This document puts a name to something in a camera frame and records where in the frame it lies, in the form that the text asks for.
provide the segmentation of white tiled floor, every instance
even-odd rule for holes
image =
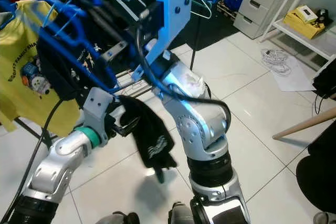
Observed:
[[[298,52],[295,45],[293,52]],[[272,74],[260,62],[262,44],[242,33],[234,34],[196,53],[194,71],[204,76],[213,94],[229,105],[233,118],[228,131],[229,150],[251,215],[252,223],[312,223],[318,211],[301,193],[296,182],[296,165],[307,153],[307,145],[329,124],[275,141],[271,136],[312,115],[312,92],[281,92]],[[173,50],[190,64],[187,45]],[[314,71],[302,64],[307,76]],[[136,86],[129,87],[126,93]],[[159,184],[153,171],[145,169],[132,137],[115,137],[77,169],[53,223],[92,224],[113,211],[136,211],[142,223],[166,223],[175,201],[188,203],[193,194],[180,136],[172,117],[150,92],[139,97],[165,122],[175,139],[172,155],[177,169],[165,172]],[[326,100],[322,111],[336,106]],[[38,129],[34,123],[29,124]],[[6,133],[0,127],[0,214],[5,211],[36,140],[25,130]],[[38,160],[46,155],[41,150]]]

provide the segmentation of blue clothes hanger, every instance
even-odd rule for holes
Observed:
[[[8,12],[12,13],[12,16],[4,21],[1,25],[0,25],[0,30],[4,29],[12,20],[14,20],[16,18],[16,7],[17,4],[13,3],[11,4],[8,0],[0,0],[0,5]]]
[[[100,57],[100,55],[94,50],[93,45],[86,39],[81,21],[77,18],[77,16],[82,16],[82,17],[86,16],[86,12],[84,10],[80,9],[79,7],[71,3],[64,4],[59,0],[41,0],[41,1],[46,1],[48,3],[51,3],[58,10],[62,10],[62,12],[69,18],[68,22],[62,28],[58,27],[54,23],[48,24],[48,27],[52,30],[52,32],[57,34],[59,38],[61,38],[63,41],[65,41],[70,46],[78,46],[79,44],[82,44],[89,51],[89,53],[94,59],[98,59]],[[100,5],[101,0],[93,0],[93,3],[95,5]],[[46,17],[45,15],[43,15],[42,13],[38,11],[37,6],[38,4],[35,3],[32,5],[31,9],[35,13],[35,15],[41,20],[41,22],[44,23]],[[69,35],[67,35],[62,30],[70,22],[76,30],[76,34],[77,34],[76,38],[71,38]],[[51,36],[49,33],[44,31],[43,29],[39,29],[39,27],[36,26],[35,24],[28,24],[28,25],[30,25],[31,28],[35,32],[39,33],[40,36],[42,36],[45,40],[47,40],[53,48],[58,50],[64,57],[66,57],[81,72],[87,75],[88,78],[90,78],[94,83],[96,83],[97,86],[101,87],[102,89],[104,89],[105,91],[111,94],[120,90],[120,87],[117,87],[117,88],[107,87],[102,81],[99,80],[99,78],[97,78],[95,75],[87,71],[87,69],[84,68],[77,61],[77,59],[74,56],[72,56],[71,53],[54,38],[54,36]],[[105,71],[107,72],[107,74],[110,76],[112,80],[116,81],[115,74],[112,72],[110,68],[105,68]]]

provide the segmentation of black metal rod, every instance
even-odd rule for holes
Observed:
[[[197,28],[196,28],[196,35],[194,40],[194,48],[193,48],[193,55],[191,56],[191,62],[190,62],[190,70],[193,70],[194,66],[194,60],[195,60],[195,54],[196,54],[196,48],[198,46],[198,40],[200,38],[200,26],[201,26],[201,17],[198,16],[197,20]]]
[[[48,149],[50,149],[50,147],[52,146],[52,141],[51,141],[50,133],[48,131],[46,131],[46,134],[43,137],[42,142],[47,146]]]
[[[30,128],[27,124],[25,124],[20,118],[14,119],[15,122],[17,122],[22,128],[24,128],[26,131],[28,131],[31,135],[36,137],[37,139],[40,138],[40,135],[37,134],[32,128]]]
[[[133,97],[133,98],[137,98],[137,97],[139,97],[139,96],[141,96],[141,95],[147,93],[147,92],[150,91],[150,90],[152,90],[152,88],[148,88],[148,89],[146,89],[146,90],[144,90],[144,91],[142,91],[142,92],[140,92],[140,93],[138,93],[138,94],[136,94],[136,95],[134,95],[134,96],[132,96],[132,97]]]

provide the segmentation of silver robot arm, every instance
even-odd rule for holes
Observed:
[[[203,79],[181,61],[162,81],[176,92],[208,98]],[[187,156],[195,194],[191,200],[195,224],[250,223],[238,175],[231,166],[225,135],[228,115],[217,105],[190,103],[160,93],[158,96],[174,117]]]

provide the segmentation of white cable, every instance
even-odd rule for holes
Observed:
[[[277,75],[286,77],[292,72],[286,63],[288,54],[285,51],[262,49],[261,54],[263,64]]]
[[[210,19],[211,16],[212,16],[211,9],[207,6],[207,4],[204,2],[204,0],[201,0],[201,1],[202,1],[202,3],[204,4],[204,6],[208,9],[210,15],[207,17],[207,16],[203,16],[202,14],[195,13],[195,12],[193,12],[193,11],[190,11],[190,12],[191,12],[192,14],[195,14],[195,15],[199,16],[199,17],[206,18],[206,19]]]

